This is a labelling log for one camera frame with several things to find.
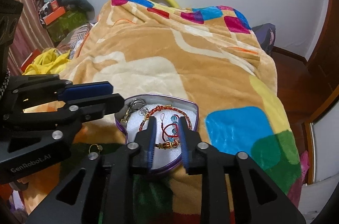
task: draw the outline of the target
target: triangular cutout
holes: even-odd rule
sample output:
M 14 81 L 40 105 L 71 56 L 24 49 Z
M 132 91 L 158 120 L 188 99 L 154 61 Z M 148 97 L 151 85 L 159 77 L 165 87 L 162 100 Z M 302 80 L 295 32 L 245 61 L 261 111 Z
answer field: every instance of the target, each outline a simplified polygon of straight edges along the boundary
M 254 190 L 260 205 L 269 203 L 277 199 L 277 194 L 270 188 L 266 181 L 254 169 L 250 170 Z
M 57 194 L 56 199 L 73 206 L 77 201 L 85 174 L 86 170 L 81 169 L 77 175 L 75 175 L 74 178 Z
M 41 138 L 12 138 L 8 145 L 8 152 L 14 152 L 25 147 L 37 144 L 41 141 Z

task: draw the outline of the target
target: bed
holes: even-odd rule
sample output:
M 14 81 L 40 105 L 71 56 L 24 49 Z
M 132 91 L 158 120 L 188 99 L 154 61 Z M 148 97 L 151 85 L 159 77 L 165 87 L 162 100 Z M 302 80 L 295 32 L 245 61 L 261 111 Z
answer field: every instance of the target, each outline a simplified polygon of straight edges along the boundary
M 199 106 L 203 141 L 226 153 L 247 152 L 286 195 L 300 197 L 300 159 L 276 95 L 275 64 L 234 8 L 176 9 L 148 0 L 110 0 L 60 77 L 74 84 L 109 81 L 125 98 L 152 93 L 189 100 Z M 60 106 L 54 102 L 31 110 Z M 29 213 L 91 144 L 102 145 L 103 154 L 125 144 L 114 116 L 85 123 L 71 158 L 25 179 Z M 133 190 L 138 223 L 164 218 L 199 223 L 201 178 L 189 177 L 181 165 L 152 182 L 135 177 Z

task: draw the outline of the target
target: yellow cloth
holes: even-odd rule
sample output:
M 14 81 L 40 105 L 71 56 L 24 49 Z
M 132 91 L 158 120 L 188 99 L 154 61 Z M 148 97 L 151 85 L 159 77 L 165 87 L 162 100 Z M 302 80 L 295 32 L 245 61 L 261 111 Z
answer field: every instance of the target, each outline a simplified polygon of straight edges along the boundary
M 59 74 L 66 68 L 70 50 L 63 54 L 56 54 L 56 49 L 50 49 L 47 52 L 37 56 L 32 64 L 28 65 L 23 75 L 43 75 Z

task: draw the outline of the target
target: magenta patch on blanket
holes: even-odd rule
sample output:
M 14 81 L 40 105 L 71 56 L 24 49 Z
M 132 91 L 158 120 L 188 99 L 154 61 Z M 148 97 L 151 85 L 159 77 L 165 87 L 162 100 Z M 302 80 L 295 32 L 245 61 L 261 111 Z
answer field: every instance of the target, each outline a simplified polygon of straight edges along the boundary
M 228 6 L 217 6 L 217 8 L 219 10 L 224 10 L 224 11 L 233 11 L 233 8 L 232 7 L 228 7 Z
M 245 28 L 241 20 L 237 17 L 233 16 L 225 16 L 224 17 L 225 23 L 227 28 L 233 32 L 233 33 L 244 33 L 244 34 L 250 34 L 249 29 Z
M 181 18 L 185 20 L 189 20 L 191 22 L 198 23 L 198 24 L 204 24 L 204 18 L 202 17 L 202 14 L 200 11 L 197 11 L 194 13 L 181 12 L 180 16 Z
M 112 6 L 121 6 L 128 2 L 128 0 L 111 0 Z

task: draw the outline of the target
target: silver screw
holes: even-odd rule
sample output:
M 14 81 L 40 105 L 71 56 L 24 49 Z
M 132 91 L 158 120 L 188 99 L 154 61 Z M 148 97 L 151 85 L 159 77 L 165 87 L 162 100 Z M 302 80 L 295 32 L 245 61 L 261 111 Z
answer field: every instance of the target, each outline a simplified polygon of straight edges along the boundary
M 208 147 L 210 146 L 208 143 L 205 142 L 200 142 L 199 144 L 197 144 L 199 149 L 208 149 Z
M 71 105 L 68 109 L 69 109 L 69 111 L 77 111 L 79 109 L 79 106 Z
M 90 160 L 95 160 L 95 159 L 97 159 L 98 157 L 99 157 L 99 154 L 96 153 L 96 152 L 91 152 L 90 154 L 88 154 L 88 158 L 89 158 Z
M 136 142 L 131 142 L 127 145 L 129 149 L 137 149 L 139 147 L 139 144 Z
M 60 131 L 60 130 L 53 131 L 53 133 L 52 133 L 52 138 L 53 138 L 54 140 L 59 140 L 59 139 L 61 139 L 62 137 L 63 137 L 62 131 Z
M 238 157 L 239 157 L 240 159 L 242 159 L 242 160 L 245 160 L 245 159 L 247 159 L 247 158 L 249 157 L 249 155 L 248 155 L 246 152 L 240 151 L 240 152 L 238 153 Z

